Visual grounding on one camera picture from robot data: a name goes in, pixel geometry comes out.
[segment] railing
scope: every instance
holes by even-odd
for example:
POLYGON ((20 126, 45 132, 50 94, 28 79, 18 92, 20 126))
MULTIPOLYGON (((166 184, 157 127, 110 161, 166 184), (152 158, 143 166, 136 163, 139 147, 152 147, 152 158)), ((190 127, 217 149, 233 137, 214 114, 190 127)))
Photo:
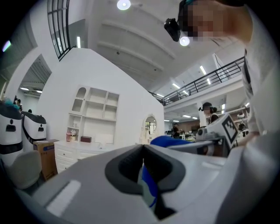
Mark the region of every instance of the railing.
POLYGON ((59 61, 71 50, 68 28, 69 0, 48 0, 48 21, 59 61))
POLYGON ((163 105, 163 98, 159 97, 155 93, 149 92, 153 97, 155 97, 162 105, 163 105))
POLYGON ((232 79, 238 75, 241 75, 241 68, 244 64, 244 57, 237 59, 185 86, 174 91, 164 98, 162 98, 162 104, 168 105, 170 103, 176 102, 178 100, 184 99, 195 93, 206 90, 212 86, 223 83, 229 79, 232 79))

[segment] desk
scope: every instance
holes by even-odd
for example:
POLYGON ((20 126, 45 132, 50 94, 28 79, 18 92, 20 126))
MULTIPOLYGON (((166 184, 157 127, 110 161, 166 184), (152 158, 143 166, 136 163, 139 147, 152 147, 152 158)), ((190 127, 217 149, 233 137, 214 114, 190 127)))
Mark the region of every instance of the desk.
POLYGON ((109 145, 106 149, 99 149, 95 143, 66 141, 55 142, 54 150, 57 172, 61 173, 80 159, 85 159, 87 157, 102 154, 114 149, 113 145, 109 145))

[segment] black and white robot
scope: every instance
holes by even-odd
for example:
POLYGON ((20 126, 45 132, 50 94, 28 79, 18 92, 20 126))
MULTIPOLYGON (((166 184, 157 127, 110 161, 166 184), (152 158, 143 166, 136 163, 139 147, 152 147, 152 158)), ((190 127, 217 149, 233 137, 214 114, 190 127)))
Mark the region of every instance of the black and white robot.
POLYGON ((33 142, 46 140, 46 120, 44 117, 23 111, 22 141, 24 152, 33 150, 33 142))
POLYGON ((13 105, 0 103, 0 158, 10 166, 22 152, 21 113, 13 105))

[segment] wall shelf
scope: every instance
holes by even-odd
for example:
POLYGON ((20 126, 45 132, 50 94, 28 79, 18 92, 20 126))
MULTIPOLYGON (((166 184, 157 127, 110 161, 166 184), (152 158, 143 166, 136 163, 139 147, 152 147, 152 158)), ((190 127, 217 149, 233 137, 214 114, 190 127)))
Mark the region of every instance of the wall shelf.
POLYGON ((83 117, 93 119, 93 120, 116 122, 116 120, 112 120, 112 119, 104 119, 104 118, 97 118, 97 117, 90 117, 90 116, 83 116, 83 117))
POLYGON ((81 136, 88 136, 92 143, 104 141, 108 145, 112 144, 119 94, 87 86, 79 86, 76 93, 69 112, 67 131, 76 130, 78 142, 81 136))

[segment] blue object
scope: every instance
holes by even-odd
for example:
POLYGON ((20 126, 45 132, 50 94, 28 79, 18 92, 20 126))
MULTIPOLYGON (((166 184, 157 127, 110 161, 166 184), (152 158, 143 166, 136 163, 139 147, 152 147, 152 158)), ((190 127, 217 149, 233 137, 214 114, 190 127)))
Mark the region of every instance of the blue object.
POLYGON ((169 136, 159 136, 150 142, 151 145, 157 145, 157 146, 161 146, 161 147, 168 147, 171 145, 185 145, 185 144, 189 144, 189 143, 192 143, 192 142, 188 142, 188 141, 182 140, 182 139, 171 138, 169 136))

